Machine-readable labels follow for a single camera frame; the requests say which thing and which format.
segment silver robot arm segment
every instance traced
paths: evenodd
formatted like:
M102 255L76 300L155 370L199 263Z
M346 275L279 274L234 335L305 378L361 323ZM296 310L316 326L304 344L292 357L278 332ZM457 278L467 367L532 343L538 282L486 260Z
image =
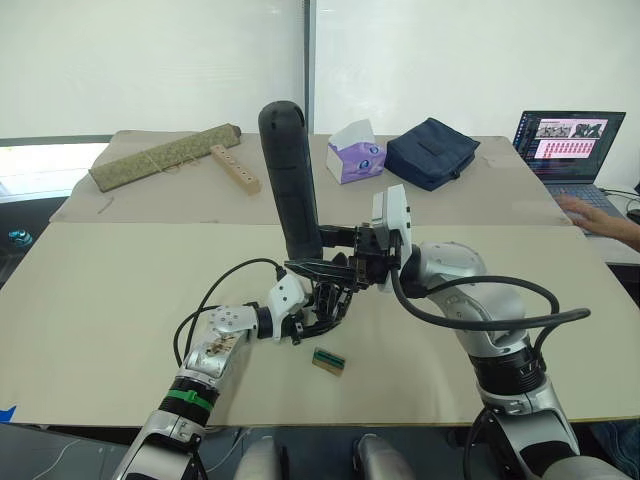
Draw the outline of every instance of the silver robot arm segment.
M306 301L300 280L285 275L269 291L267 307L218 307L207 312L209 321L204 333L112 478L193 478L207 422L220 394L235 388L246 363L250 337L279 340L284 320L297 313Z
M427 289L487 275L482 258L465 245L423 243L419 250L419 283ZM451 319L491 322L525 314L520 295L503 284L457 285L428 298ZM484 428L489 446L505 472L545 480L627 478L601 460L580 456L573 429L526 330L456 330L456 336L474 366L488 411Z

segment white wall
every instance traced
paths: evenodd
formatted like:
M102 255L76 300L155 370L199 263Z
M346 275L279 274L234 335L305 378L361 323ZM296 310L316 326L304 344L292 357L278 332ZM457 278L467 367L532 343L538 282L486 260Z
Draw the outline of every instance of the white wall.
M0 138L257 131L303 104L300 0L2 0Z
M317 0L315 131L429 116L513 139L523 110L622 110L598 177L640 180L638 0Z

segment green tape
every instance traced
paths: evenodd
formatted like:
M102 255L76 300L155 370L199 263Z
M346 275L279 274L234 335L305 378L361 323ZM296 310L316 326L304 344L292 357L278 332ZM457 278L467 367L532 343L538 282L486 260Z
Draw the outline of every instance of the green tape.
M207 402L204 398L199 397L198 392L195 390L187 390L186 392L183 392L182 390L169 390L167 397L178 398L187 403L193 403L194 405L204 408L208 412L213 408L213 405Z
M316 350L313 354L314 358L328 363L330 365L333 365L336 368L344 368L344 360L340 357L336 357L334 355L331 355L329 352L326 352L324 350Z

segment human hand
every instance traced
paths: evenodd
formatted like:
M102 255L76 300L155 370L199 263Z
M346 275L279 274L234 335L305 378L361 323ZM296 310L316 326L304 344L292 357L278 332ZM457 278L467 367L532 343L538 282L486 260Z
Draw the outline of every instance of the human hand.
M571 217L574 225L606 237L618 238L620 235L621 219L612 217L603 210L569 195L556 197L556 202L563 210L581 215L581 217Z

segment laptop screen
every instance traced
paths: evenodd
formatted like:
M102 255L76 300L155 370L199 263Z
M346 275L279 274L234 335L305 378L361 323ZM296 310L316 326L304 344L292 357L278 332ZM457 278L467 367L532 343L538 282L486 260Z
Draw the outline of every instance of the laptop screen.
M542 181L593 183L624 112L522 112L513 146Z

